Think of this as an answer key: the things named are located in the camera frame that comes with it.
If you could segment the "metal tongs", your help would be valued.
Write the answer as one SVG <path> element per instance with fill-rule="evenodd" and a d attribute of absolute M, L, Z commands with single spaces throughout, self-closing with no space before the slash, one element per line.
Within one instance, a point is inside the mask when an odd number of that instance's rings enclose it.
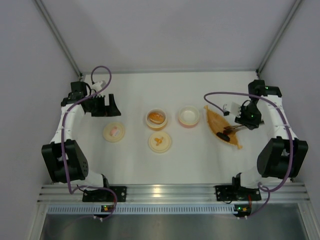
<path fill-rule="evenodd" d="M 255 127 L 247 127 L 247 126 L 245 126 L 245 125 L 243 125 L 243 124 L 229 125 L 229 126 L 225 126 L 225 127 L 223 128 L 223 130 L 221 130 L 220 132 L 223 133 L 223 131 L 224 131 L 225 129 L 234 129 L 234 132 L 233 132 L 233 133 L 235 133 L 235 132 L 238 132 L 238 131 L 244 130 L 244 129 L 253 130 L 253 129 L 255 129 Z"/>

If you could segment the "red sausage piece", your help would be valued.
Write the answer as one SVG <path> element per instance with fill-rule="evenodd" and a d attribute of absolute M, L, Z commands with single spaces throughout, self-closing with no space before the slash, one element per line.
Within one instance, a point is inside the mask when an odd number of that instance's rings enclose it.
<path fill-rule="evenodd" d="M 235 131 L 235 130 L 234 130 L 233 128 L 228 128 L 228 129 L 225 129 L 225 130 L 223 131 L 223 134 L 229 135 L 229 134 L 233 133 L 234 131 Z"/>

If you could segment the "orange bread roll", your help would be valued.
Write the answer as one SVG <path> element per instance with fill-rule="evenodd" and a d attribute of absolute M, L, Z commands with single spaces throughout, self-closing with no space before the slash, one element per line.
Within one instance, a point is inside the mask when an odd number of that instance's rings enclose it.
<path fill-rule="evenodd" d="M 151 112 L 149 115 L 148 115 L 148 118 L 149 120 L 154 123 L 154 124 L 157 124 L 157 125 L 160 125 L 162 124 L 164 121 L 165 121 L 165 117 L 159 113 L 159 112 Z"/>

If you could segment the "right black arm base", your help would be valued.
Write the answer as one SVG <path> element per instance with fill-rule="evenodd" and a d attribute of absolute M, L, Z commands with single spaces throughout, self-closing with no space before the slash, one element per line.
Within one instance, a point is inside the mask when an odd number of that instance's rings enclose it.
<path fill-rule="evenodd" d="M 216 185 L 216 199 L 218 202 L 234 202 L 234 201 L 261 201 L 261 193 L 258 188 L 246 188 L 233 185 Z"/>

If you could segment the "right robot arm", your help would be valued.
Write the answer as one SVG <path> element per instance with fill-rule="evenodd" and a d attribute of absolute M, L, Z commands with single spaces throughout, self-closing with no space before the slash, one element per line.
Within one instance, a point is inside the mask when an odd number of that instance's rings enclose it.
<path fill-rule="evenodd" d="M 293 132 L 278 87 L 256 79 L 248 84 L 248 95 L 248 104 L 232 105 L 234 121 L 249 130 L 264 124 L 268 142 L 258 155 L 256 166 L 233 177 L 232 185 L 241 190 L 261 187 L 268 178 L 286 181 L 296 177 L 309 149 L 308 143 Z"/>

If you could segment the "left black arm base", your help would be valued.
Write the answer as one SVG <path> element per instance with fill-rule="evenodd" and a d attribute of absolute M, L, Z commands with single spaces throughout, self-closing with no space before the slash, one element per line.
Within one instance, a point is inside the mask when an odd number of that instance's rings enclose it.
<path fill-rule="evenodd" d="M 113 191 L 117 197 L 118 203 L 126 202 L 127 187 L 126 186 L 111 186 L 110 190 Z M 83 190 L 82 202 L 84 203 L 102 203 L 113 202 L 115 200 L 114 195 L 107 190 L 95 189 L 95 190 Z"/>

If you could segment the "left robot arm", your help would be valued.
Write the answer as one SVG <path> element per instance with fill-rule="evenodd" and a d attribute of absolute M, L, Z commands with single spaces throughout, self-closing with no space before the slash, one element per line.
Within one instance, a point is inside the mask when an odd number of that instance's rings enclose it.
<path fill-rule="evenodd" d="M 90 189 L 109 188 L 107 178 L 89 169 L 88 160 L 76 141 L 83 117 L 117 117 L 121 115 L 113 94 L 101 95 L 109 82 L 100 81 L 89 86 L 86 82 L 72 82 L 71 92 L 61 102 L 60 122 L 49 144 L 41 154 L 53 183 L 77 183 Z"/>

